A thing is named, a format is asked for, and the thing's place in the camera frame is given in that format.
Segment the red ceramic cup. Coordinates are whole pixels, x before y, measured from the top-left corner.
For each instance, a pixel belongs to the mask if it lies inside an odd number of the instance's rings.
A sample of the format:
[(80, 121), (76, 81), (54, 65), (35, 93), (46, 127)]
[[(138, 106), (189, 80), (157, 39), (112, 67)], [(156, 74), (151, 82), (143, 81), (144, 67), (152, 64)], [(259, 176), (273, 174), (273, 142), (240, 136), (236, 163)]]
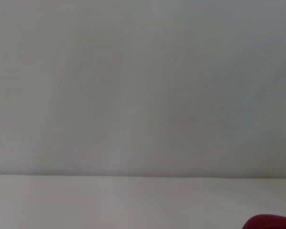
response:
[(286, 229), (286, 216), (255, 215), (243, 225), (242, 229)]

